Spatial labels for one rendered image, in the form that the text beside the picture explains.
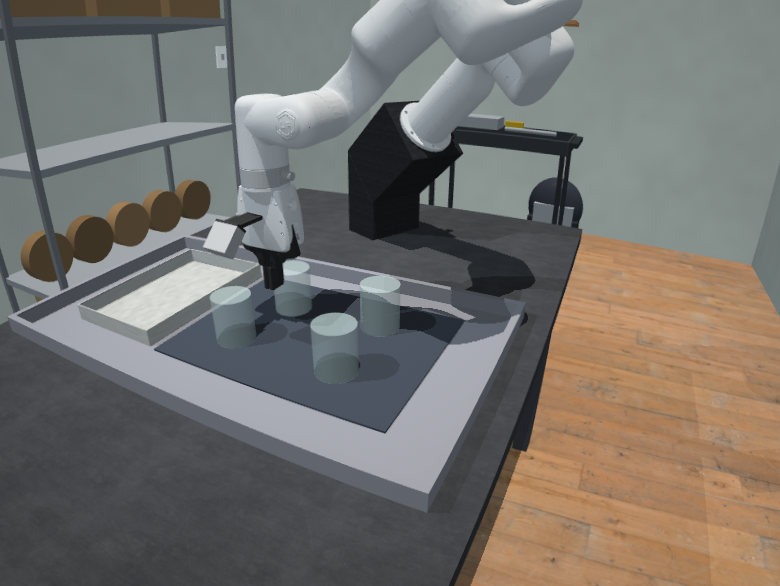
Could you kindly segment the clear glass jar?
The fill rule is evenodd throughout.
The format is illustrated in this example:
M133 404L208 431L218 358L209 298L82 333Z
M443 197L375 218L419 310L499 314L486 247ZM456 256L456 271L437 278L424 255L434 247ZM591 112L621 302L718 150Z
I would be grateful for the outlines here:
M242 286L218 289L210 295L217 343L224 348L241 348L257 337L251 291Z
M274 290L276 311L283 316L300 316L312 309L310 266L303 261L283 263L284 284Z
M314 374L329 384L341 384L359 373L358 322L345 313L326 313L311 321Z
M361 330L383 337L400 328L400 282L389 276L371 276L360 282Z

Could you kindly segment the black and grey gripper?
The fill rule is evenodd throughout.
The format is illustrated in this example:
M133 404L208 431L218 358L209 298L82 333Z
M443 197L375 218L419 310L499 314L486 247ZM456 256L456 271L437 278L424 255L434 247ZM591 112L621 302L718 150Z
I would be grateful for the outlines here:
M249 212L263 217L263 220L244 227L246 233L242 242L263 266L265 288L275 290L284 284L283 263L300 256L298 244L304 242L302 213L295 185L289 182L267 189L250 189L240 185L237 208L238 216Z

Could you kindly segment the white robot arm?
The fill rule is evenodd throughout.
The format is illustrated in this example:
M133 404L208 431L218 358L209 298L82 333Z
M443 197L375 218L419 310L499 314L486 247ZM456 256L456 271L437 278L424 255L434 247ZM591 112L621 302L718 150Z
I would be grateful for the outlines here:
M539 101L574 56L563 26L583 0L506 1L380 0L354 25L348 60L320 90L240 97L235 122L241 186L267 189L293 181L288 148L345 132L440 37L459 60L401 112L402 128L417 146L444 150L451 132L495 83L515 105Z

